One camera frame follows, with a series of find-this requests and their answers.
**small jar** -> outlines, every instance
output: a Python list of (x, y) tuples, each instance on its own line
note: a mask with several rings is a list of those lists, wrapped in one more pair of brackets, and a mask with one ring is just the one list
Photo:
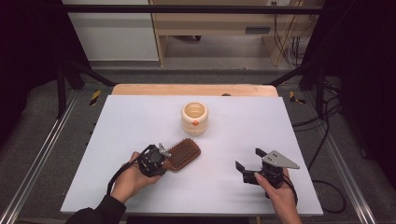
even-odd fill
[(208, 125), (209, 111), (199, 102), (191, 102), (181, 109), (181, 125), (184, 132), (191, 135), (204, 133)]

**gray floor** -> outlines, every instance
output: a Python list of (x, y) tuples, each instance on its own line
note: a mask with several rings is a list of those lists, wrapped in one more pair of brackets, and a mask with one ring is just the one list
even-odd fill
[[(113, 81), (123, 83), (262, 84), (290, 70), (287, 64), (282, 64), (280, 67), (269, 65), (270, 60), (259, 38), (244, 40), (232, 36), (229, 38), (203, 36), (202, 42), (191, 43), (190, 41), (193, 40), (189, 37), (171, 38), (169, 46), (176, 47), (168, 48), (164, 67), (139, 66), (134, 69), (114, 69), (114, 67), (108, 69), (109, 67), (106, 67), (97, 71)], [(87, 81), (86, 87), (83, 91), (78, 91), (76, 105), (21, 208), (20, 223), (26, 223), (22, 221), (23, 218), (50, 219), (49, 223), (55, 223), (55, 219), (68, 218), (68, 215), (59, 212), (64, 193), (73, 180), (106, 95), (111, 93), (111, 88), (98, 84), (91, 78), (84, 77), (84, 79)], [(284, 98), (291, 123), (308, 120), (315, 116), (309, 104), (290, 101), (290, 91), (295, 93), (297, 99), (309, 100), (312, 95), (310, 91), (302, 92), (298, 89), (295, 85), (298, 79), (294, 78), (277, 88), (279, 95)], [(329, 78), (329, 80), (334, 85), (338, 85), (336, 78)], [(92, 94), (96, 90), (102, 90), (102, 94), (96, 105), (89, 105)], [(326, 93), (327, 98), (331, 95), (329, 92)], [(55, 82), (31, 91), (28, 106), (23, 111), (14, 134), (1, 146), (0, 211), (5, 211), (34, 163), (35, 156), (55, 122), (56, 113)], [(330, 127), (332, 138), (353, 174), (376, 223), (396, 223), (396, 214), (393, 211), (396, 205), (396, 193), (376, 162), (361, 157), (360, 146), (342, 114), (335, 114), (331, 117)], [(322, 136), (320, 128), (296, 132), (306, 163), (311, 161)], [(340, 177), (337, 166), (334, 165), (331, 152), (332, 149), (328, 145), (323, 147), (310, 174), (312, 179), (328, 181), (342, 191), (346, 196), (346, 211), (336, 215), (325, 212), (322, 217), (303, 217), (304, 223), (361, 223), (356, 210), (358, 206), (349, 198), (351, 195), (348, 195), (343, 178)], [(340, 207), (341, 199), (334, 190), (322, 185), (316, 186), (322, 206), (329, 209)], [(44, 219), (39, 219), (38, 223), (44, 223)], [(268, 216), (262, 217), (262, 223), (277, 223), (277, 221), (274, 216)]]

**person's hand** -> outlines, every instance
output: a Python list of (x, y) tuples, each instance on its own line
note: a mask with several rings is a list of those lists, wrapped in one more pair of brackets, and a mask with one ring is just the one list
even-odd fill
[[(134, 152), (129, 161), (134, 160), (137, 156), (139, 156), (139, 153)], [(122, 203), (126, 203), (128, 199), (136, 195), (143, 187), (155, 184), (160, 178), (160, 175), (155, 175), (153, 177), (143, 175), (142, 172), (140, 172), (139, 166), (134, 164), (122, 172), (117, 178), (110, 196)]]
[[(283, 173), (289, 177), (288, 169), (283, 168)], [(297, 213), (293, 191), (291, 191), (287, 184), (283, 183), (280, 189), (275, 189), (264, 176), (258, 173), (255, 173), (254, 176), (270, 197), (276, 215), (281, 223), (302, 223)]]

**sleeve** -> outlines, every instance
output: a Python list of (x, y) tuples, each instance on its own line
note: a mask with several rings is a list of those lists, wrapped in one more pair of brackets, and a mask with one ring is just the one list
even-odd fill
[(105, 195), (95, 209), (84, 208), (77, 211), (73, 216), (67, 219), (66, 224), (117, 224), (120, 223), (125, 210), (126, 207), (123, 203), (111, 196)]

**white tabletop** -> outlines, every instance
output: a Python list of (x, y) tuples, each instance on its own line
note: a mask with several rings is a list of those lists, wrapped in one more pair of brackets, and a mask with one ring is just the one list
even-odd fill
[[(180, 111), (192, 101), (209, 110), (209, 127), (200, 136), (181, 128)], [(201, 155), (178, 172), (167, 172), (125, 205), (127, 213), (168, 216), (259, 216), (273, 214), (260, 186), (243, 183), (235, 169), (260, 170), (259, 147), (277, 150), (300, 165), (290, 169), (300, 215), (322, 215), (318, 197), (280, 97), (110, 95), (61, 211), (96, 207), (111, 177), (134, 151), (150, 144), (169, 148), (191, 137)]]

